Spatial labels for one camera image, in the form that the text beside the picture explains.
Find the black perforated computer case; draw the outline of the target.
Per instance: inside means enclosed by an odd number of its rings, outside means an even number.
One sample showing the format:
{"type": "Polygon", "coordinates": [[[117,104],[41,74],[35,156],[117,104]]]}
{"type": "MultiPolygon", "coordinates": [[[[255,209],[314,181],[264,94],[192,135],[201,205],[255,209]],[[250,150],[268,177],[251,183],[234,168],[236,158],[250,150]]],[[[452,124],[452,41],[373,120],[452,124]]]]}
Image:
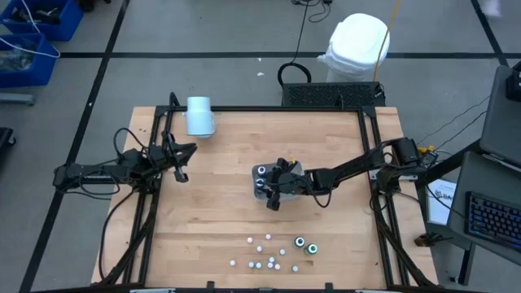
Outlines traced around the black perforated computer case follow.
{"type": "Polygon", "coordinates": [[[288,83],[282,87],[284,107],[385,107],[385,93],[378,82],[288,83]]]}

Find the grey keyboard desk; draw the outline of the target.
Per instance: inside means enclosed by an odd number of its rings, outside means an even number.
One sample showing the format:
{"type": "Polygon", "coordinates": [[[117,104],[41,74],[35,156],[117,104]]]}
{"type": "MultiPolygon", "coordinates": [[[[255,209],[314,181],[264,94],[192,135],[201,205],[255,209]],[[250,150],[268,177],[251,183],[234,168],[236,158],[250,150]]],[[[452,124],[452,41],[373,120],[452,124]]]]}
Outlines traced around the grey keyboard desk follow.
{"type": "Polygon", "coordinates": [[[472,243],[521,265],[521,252],[482,238],[465,234],[464,221],[458,215],[466,211],[466,192],[475,191],[502,203],[521,208],[521,173],[476,153],[467,152],[462,161],[452,211],[446,226],[435,231],[449,238],[452,244],[467,249],[472,243]]]}

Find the black backlit keyboard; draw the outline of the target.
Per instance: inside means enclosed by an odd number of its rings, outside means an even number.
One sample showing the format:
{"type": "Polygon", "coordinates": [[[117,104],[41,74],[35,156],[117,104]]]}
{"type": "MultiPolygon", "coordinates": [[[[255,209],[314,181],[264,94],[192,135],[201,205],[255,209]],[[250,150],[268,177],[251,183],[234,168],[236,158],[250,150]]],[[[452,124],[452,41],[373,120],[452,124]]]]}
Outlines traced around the black backlit keyboard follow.
{"type": "Polygon", "coordinates": [[[521,251],[521,205],[466,192],[465,233],[521,251]]]}

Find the black clamp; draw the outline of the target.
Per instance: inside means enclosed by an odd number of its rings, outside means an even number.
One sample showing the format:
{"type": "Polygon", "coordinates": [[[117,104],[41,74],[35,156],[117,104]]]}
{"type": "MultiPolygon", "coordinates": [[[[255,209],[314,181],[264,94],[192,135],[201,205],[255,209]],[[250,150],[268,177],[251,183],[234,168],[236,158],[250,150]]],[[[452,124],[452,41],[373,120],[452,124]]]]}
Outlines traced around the black clamp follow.
{"type": "Polygon", "coordinates": [[[433,247],[437,243],[443,242],[445,240],[448,240],[448,238],[445,238],[441,234],[432,232],[432,233],[420,234],[414,240],[414,243],[417,247],[433,247]]]}

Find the black monitor base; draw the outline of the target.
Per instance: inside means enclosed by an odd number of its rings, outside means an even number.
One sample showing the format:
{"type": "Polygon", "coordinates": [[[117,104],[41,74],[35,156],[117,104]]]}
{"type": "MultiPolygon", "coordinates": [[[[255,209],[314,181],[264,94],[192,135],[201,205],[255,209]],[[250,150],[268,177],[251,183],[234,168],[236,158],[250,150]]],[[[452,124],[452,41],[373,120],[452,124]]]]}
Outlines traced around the black monitor base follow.
{"type": "Polygon", "coordinates": [[[506,79],[506,97],[521,103],[521,60],[512,67],[512,73],[506,79]]]}

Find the blue plastic crate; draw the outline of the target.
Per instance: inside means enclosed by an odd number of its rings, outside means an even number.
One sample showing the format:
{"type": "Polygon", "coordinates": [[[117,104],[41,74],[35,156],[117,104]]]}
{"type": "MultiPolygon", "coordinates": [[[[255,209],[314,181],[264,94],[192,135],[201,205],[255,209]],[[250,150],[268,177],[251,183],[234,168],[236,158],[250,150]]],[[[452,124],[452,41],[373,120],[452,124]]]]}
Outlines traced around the blue plastic crate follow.
{"type": "Polygon", "coordinates": [[[0,35],[0,88],[46,85],[58,57],[42,33],[0,35]]]}
{"type": "Polygon", "coordinates": [[[10,0],[0,24],[12,33],[43,33],[49,41],[72,39],[83,12],[76,0],[10,0]]]}

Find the grey metal bar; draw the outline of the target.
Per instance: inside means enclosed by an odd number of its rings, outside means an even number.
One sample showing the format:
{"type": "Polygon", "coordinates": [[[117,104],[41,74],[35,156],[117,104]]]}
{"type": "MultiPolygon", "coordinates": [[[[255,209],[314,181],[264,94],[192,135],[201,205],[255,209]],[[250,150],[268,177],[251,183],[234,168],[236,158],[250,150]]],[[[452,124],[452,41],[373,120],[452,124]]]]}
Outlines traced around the grey metal bar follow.
{"type": "Polygon", "coordinates": [[[18,103],[33,106],[36,102],[32,94],[0,93],[0,103],[18,103]]]}

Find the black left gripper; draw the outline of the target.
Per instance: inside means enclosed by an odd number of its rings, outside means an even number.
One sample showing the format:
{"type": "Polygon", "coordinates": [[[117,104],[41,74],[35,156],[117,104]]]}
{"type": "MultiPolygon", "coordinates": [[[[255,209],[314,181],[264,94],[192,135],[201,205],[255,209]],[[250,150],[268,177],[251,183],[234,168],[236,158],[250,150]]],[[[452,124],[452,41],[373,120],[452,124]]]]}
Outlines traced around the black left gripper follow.
{"type": "Polygon", "coordinates": [[[182,167],[187,166],[196,150],[197,145],[194,142],[178,144],[171,133],[164,131],[161,145],[151,146],[148,157],[157,173],[175,168],[173,173],[176,181],[188,182],[188,176],[182,171],[182,167]]]}

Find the grey monitor desk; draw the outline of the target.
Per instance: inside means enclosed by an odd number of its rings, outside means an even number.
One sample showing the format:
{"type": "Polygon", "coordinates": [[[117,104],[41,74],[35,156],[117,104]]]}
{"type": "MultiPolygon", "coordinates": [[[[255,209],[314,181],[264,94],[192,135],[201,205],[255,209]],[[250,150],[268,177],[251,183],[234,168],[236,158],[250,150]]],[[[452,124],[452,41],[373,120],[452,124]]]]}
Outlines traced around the grey monitor desk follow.
{"type": "Polygon", "coordinates": [[[512,68],[501,65],[495,72],[480,147],[521,167],[521,103],[506,97],[506,79],[512,68]]]}

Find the black floor object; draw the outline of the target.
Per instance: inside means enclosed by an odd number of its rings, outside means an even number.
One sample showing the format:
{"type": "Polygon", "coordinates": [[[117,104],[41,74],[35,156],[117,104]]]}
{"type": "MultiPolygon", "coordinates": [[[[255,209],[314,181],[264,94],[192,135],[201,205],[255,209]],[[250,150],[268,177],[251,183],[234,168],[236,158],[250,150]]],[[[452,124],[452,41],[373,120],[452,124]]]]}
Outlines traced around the black floor object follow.
{"type": "Polygon", "coordinates": [[[14,130],[0,127],[0,163],[4,161],[10,149],[16,144],[14,130]]]}

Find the white lidded trash can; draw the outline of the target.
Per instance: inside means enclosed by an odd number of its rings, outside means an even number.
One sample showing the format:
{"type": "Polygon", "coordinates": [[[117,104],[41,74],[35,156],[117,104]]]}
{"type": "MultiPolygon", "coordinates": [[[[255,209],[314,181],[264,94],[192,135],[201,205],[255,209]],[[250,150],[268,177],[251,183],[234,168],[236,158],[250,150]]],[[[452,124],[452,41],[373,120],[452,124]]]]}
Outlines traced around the white lidded trash can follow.
{"type": "Polygon", "coordinates": [[[326,82],[372,81],[390,46],[387,25],[372,15],[355,13],[339,22],[324,55],[326,82]]]}

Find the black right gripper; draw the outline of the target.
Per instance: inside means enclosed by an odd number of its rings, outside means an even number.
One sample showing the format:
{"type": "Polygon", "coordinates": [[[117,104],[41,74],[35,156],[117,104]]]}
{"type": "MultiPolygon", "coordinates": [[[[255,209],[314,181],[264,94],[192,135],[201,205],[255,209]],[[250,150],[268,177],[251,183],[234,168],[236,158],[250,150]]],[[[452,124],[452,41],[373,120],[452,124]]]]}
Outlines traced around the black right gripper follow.
{"type": "Polygon", "coordinates": [[[295,162],[278,159],[277,163],[267,172],[264,191],[267,195],[266,207],[277,211],[280,208],[280,194],[310,195],[311,179],[304,175],[291,173],[295,162]]]}

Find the black aluminium table frame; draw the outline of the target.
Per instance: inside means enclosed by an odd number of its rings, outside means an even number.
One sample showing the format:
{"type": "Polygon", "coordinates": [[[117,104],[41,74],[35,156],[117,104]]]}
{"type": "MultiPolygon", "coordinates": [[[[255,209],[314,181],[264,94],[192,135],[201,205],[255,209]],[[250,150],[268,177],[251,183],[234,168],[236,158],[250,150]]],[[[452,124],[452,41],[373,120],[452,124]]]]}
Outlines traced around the black aluminium table frame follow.
{"type": "Polygon", "coordinates": [[[366,175],[343,182],[331,197],[302,197],[282,203],[276,212],[252,193],[254,165],[291,154],[305,168],[332,168],[359,156],[363,145],[356,113],[257,108],[218,111],[215,121],[216,133],[197,142],[186,168],[189,181],[164,176],[151,252],[134,259],[136,268],[147,270],[148,287],[200,288],[207,281],[216,288],[386,286],[366,175]],[[266,240],[266,234],[272,238],[266,240]],[[293,246],[296,237],[304,238],[304,247],[293,246]],[[312,256],[304,253],[310,243],[318,246],[312,256]],[[268,269],[270,256],[280,270],[268,269]],[[254,268],[248,267],[250,261],[254,268]]]}

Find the white printed paper sheet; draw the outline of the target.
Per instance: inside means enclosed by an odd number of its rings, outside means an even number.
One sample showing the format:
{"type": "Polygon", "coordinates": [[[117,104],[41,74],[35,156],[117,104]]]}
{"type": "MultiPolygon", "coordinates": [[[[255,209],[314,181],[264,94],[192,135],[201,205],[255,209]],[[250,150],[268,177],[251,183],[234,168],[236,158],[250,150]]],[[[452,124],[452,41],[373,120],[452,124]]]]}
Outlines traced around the white printed paper sheet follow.
{"type": "Polygon", "coordinates": [[[427,221],[437,225],[447,225],[457,184],[438,179],[428,185],[427,221]]]}

